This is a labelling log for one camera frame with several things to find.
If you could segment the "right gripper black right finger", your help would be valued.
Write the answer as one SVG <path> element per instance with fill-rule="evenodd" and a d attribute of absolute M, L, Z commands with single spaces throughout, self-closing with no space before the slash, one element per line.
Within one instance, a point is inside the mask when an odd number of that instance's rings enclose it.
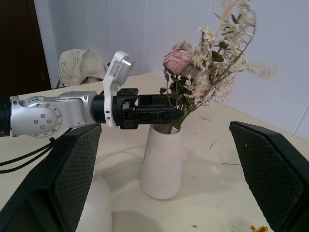
<path fill-rule="evenodd" d="M 280 133 L 232 121 L 245 180 L 274 232 L 309 232 L 309 161 Z"/>

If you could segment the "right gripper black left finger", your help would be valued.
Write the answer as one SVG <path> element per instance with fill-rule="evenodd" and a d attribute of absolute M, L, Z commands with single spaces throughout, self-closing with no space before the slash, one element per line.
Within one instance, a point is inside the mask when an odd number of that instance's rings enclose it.
<path fill-rule="evenodd" d="M 93 178 L 101 126 L 59 137 L 0 211 L 0 232 L 75 232 Z"/>

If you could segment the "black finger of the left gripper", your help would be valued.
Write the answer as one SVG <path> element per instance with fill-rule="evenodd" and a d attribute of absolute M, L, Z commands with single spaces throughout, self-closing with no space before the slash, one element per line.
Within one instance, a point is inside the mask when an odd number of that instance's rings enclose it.
<path fill-rule="evenodd" d="M 184 116 L 173 107 L 133 107 L 123 110 L 124 126 L 167 124 Z"/>
<path fill-rule="evenodd" d="M 154 95 L 139 95 L 138 97 L 138 107 L 139 108 L 149 108 L 149 107 L 164 107 L 171 108 L 168 97 L 165 94 L 154 94 Z"/>

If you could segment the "pink rose dried flower bouquet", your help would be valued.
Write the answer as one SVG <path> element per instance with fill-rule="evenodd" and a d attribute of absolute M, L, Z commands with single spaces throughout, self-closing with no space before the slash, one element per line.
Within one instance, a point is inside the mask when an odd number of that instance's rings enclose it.
<path fill-rule="evenodd" d="M 197 45 L 183 41 L 164 56 L 166 86 L 160 93 L 166 94 L 170 106 L 181 110 L 183 116 L 164 126 L 163 133 L 178 133 L 199 107 L 226 101 L 237 73 L 249 72 L 260 79 L 276 74 L 274 65 L 247 61 L 246 50 L 256 32 L 256 13 L 250 0 L 228 0 L 216 17 L 215 33 L 201 27 Z"/>

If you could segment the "tall white ceramic vase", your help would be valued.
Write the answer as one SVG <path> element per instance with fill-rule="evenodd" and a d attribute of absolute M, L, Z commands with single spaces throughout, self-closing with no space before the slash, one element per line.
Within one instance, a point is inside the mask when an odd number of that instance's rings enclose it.
<path fill-rule="evenodd" d="M 183 132 L 163 134 L 149 128 L 140 186 L 150 197 L 165 200 L 175 196 L 181 186 Z"/>
<path fill-rule="evenodd" d="M 94 174 L 84 209 L 75 232 L 112 232 L 110 190 L 99 174 Z"/>

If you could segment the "beige cloth over chair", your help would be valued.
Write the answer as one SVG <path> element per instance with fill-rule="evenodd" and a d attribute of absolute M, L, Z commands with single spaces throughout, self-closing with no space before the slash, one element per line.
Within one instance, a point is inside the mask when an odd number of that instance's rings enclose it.
<path fill-rule="evenodd" d="M 65 87 L 103 81 L 106 74 L 101 58 L 87 49 L 71 49 L 61 53 L 58 78 Z"/>

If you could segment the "dark brown door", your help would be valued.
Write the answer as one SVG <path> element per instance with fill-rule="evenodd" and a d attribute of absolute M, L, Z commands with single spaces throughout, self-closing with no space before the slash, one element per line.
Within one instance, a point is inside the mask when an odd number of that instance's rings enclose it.
<path fill-rule="evenodd" d="M 34 0 L 0 0 L 0 97 L 50 89 Z"/>

